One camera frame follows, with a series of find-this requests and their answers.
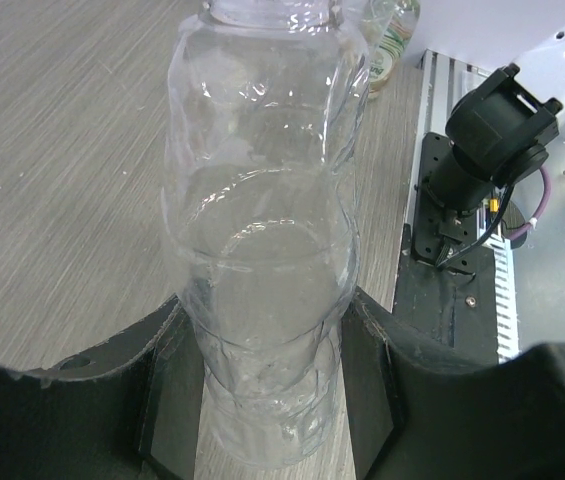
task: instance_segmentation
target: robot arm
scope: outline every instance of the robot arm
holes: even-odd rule
[[[453,109],[446,124],[451,147],[424,179],[428,199],[420,200],[438,210],[433,217],[439,219],[436,235],[442,246],[429,249],[422,260],[440,269],[457,267],[460,258],[484,243],[504,214],[514,186],[546,161],[545,146],[558,136],[564,123],[565,27],[495,71]],[[452,216],[473,215],[495,187],[504,189],[504,195],[492,230],[470,244],[458,245],[457,238],[444,233],[443,223]]]

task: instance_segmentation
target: black cable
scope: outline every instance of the black cable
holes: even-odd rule
[[[478,238],[475,242],[461,248],[453,255],[442,259],[442,261],[436,262],[435,266],[437,268],[441,270],[450,262],[462,258],[467,253],[470,253],[476,248],[478,248],[480,245],[486,242],[491,237],[491,235],[493,235],[493,232],[495,232],[495,229],[498,228],[498,225],[502,221],[502,217],[504,217],[504,213],[506,212],[506,209],[509,206],[509,202],[511,201],[511,197],[513,196],[513,188],[514,188],[513,185],[511,185],[511,186],[507,186],[506,189],[504,190],[504,195],[502,195],[502,202],[500,204],[500,209],[498,210],[497,215],[495,216],[491,224],[488,226],[488,228],[484,231],[482,236]]]

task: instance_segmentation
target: wooden table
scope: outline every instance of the wooden table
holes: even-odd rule
[[[165,80],[177,25],[196,9],[182,0],[0,0],[0,363],[49,367],[171,293],[158,239]],[[360,285],[385,306],[421,81],[418,70],[397,70],[369,105],[357,149]],[[196,478],[353,479],[339,395],[329,441],[274,472],[217,448],[203,408]]]

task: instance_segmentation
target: water bottle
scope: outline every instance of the water bottle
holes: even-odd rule
[[[342,0],[344,15],[358,26],[369,47],[369,58],[374,57],[393,15],[396,0]]]
[[[169,69],[166,265],[215,438],[258,467],[311,455],[335,417],[369,65],[339,1],[205,1]]]
[[[418,0],[397,0],[391,23],[384,32],[379,47],[373,52],[370,98],[376,98],[382,87],[388,83],[398,60],[413,37],[419,18]]]

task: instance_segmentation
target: white panel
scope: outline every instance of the white panel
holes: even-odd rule
[[[431,132],[444,135],[446,121],[449,119],[449,73],[451,59],[437,55],[435,78],[433,80],[433,98],[431,99]]]
[[[451,99],[452,107],[455,107],[455,104],[458,103],[464,96],[462,86],[464,85],[464,76],[466,74],[468,74],[468,65],[459,60],[455,60],[453,63],[453,98]]]
[[[565,24],[565,0],[420,0],[405,60],[426,49],[488,70],[507,65]]]
[[[424,140],[424,136],[428,133],[430,128],[431,112],[429,111],[429,100],[430,96],[433,94],[433,88],[431,85],[431,75],[433,73],[433,52],[426,52],[426,55],[424,56],[424,60],[422,62],[422,69],[424,70],[424,75],[422,77],[422,96],[420,98],[418,128],[415,132],[415,150],[413,152],[411,181],[409,182],[409,199],[405,212],[405,222],[410,225],[413,225],[413,219],[415,217],[416,191],[414,186],[417,185],[418,177],[420,176],[420,155],[422,153],[422,140]]]
[[[520,353],[518,310],[515,302],[515,274],[511,242],[493,235],[485,243],[495,257],[495,312],[498,322],[498,357],[500,363],[514,359]]]

